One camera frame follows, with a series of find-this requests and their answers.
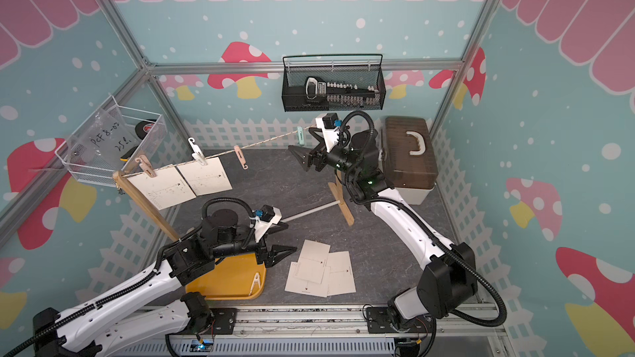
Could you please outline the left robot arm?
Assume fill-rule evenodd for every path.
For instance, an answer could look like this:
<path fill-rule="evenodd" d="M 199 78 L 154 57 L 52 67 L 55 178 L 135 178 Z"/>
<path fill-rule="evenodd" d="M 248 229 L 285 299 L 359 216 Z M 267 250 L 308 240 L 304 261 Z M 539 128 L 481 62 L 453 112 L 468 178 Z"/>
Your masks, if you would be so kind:
<path fill-rule="evenodd" d="M 155 312 L 135 312 L 165 294 L 185 287 L 234 256 L 254 256 L 266 268 L 297 250 L 267 246 L 269 233 L 288 229 L 278 208 L 254 210 L 239 198 L 212 198 L 201 223 L 177 241 L 162 246 L 155 262 L 119 286 L 62 312 L 47 308 L 33 318 L 33 335 L 10 351 L 33 349 L 36 356 L 110 356 L 140 341 L 185 333 L 200 335 L 216 320 L 205 297 L 187 293 Z"/>

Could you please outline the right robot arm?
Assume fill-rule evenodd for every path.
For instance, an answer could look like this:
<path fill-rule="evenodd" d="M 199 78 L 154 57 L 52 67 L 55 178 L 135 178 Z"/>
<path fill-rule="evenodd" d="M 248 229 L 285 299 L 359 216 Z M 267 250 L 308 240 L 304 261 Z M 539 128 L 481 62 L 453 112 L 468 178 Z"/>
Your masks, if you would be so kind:
<path fill-rule="evenodd" d="M 354 111 L 339 118 L 329 112 L 316 117 L 315 122 L 309 133 L 317 146 L 309 149 L 291 145 L 289 151 L 304 170 L 321 171 L 329 166 L 341 173 L 342 186 L 352 202 L 385 222 L 423 271 L 417 286 L 389 301 L 391 325 L 401 331 L 418 317 L 442 319 L 448 315 L 481 327 L 503 325 L 508 316 L 506 305 L 495 287 L 477 272 L 474 251 L 465 243 L 452 243 L 430 226 L 380 169 L 378 132 L 370 115 Z M 496 317 L 484 319 L 460 311 L 461 304 L 479 288 L 494 300 Z"/>

